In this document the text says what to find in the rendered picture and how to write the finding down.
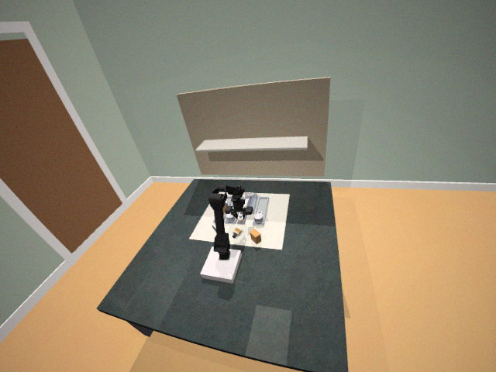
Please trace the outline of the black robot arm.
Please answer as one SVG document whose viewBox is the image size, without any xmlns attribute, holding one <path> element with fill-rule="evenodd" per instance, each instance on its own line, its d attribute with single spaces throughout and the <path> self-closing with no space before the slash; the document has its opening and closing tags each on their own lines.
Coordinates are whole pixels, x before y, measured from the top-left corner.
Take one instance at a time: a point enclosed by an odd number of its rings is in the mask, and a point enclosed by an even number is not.
<svg viewBox="0 0 496 372">
<path fill-rule="evenodd" d="M 229 260 L 230 256 L 230 242 L 229 234 L 225 233 L 224 217 L 223 217 L 223 207 L 226 203 L 227 194 L 232 195 L 232 203 L 234 205 L 239 205 L 242 201 L 242 206 L 245 205 L 245 199 L 241 199 L 245 189 L 238 186 L 227 186 L 224 184 L 218 185 L 218 187 L 211 192 L 208 197 L 209 204 L 214 211 L 215 216 L 215 230 L 216 235 L 214 237 L 214 252 L 219 253 L 220 260 Z M 225 192 L 225 194 L 219 194 L 219 192 Z"/>
</svg>

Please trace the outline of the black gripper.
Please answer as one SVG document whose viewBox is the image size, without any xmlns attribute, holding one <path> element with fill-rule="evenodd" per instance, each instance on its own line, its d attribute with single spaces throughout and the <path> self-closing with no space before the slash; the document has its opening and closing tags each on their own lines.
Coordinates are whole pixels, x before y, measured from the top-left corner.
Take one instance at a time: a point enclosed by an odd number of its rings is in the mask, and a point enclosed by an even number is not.
<svg viewBox="0 0 496 372">
<path fill-rule="evenodd" d="M 237 219 L 238 219 L 237 212 L 242 212 L 243 213 L 243 219 L 245 218 L 245 215 L 252 215 L 253 207 L 252 206 L 247 206 L 246 208 L 243 208 L 242 201 L 241 201 L 241 203 L 239 205 L 233 205 L 233 207 L 234 208 L 232 208 L 232 206 L 226 206 L 225 213 L 226 214 L 230 214 L 230 212 L 231 212 L 231 215 L 233 215 Z"/>
</svg>

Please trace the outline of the brown wooden cube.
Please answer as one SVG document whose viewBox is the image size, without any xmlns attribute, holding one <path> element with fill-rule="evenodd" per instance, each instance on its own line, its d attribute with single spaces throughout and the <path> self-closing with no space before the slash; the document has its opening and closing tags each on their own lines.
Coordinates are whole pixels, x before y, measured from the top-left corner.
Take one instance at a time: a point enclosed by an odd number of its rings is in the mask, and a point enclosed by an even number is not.
<svg viewBox="0 0 496 372">
<path fill-rule="evenodd" d="M 261 235 L 255 229 L 250 232 L 250 237 L 256 244 L 262 241 Z"/>
</svg>

